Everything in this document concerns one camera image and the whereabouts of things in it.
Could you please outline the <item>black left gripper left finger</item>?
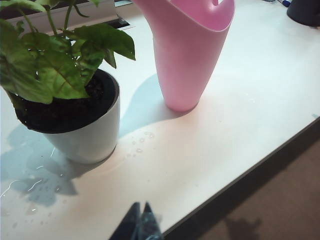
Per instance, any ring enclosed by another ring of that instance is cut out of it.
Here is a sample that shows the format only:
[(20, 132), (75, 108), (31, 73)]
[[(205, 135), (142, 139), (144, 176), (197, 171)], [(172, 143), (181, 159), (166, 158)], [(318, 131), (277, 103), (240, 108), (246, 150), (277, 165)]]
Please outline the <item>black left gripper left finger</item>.
[(138, 234), (138, 225), (140, 223), (140, 203), (134, 202), (120, 224), (117, 226), (110, 240), (136, 240)]

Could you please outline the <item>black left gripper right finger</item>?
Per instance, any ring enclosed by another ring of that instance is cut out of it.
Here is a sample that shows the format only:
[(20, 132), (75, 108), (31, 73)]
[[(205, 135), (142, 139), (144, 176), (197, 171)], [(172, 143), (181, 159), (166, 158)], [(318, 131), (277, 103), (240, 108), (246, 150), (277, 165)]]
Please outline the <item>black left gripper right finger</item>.
[(159, 224), (148, 202), (145, 203), (143, 212), (140, 217), (139, 225), (140, 240), (162, 240)]

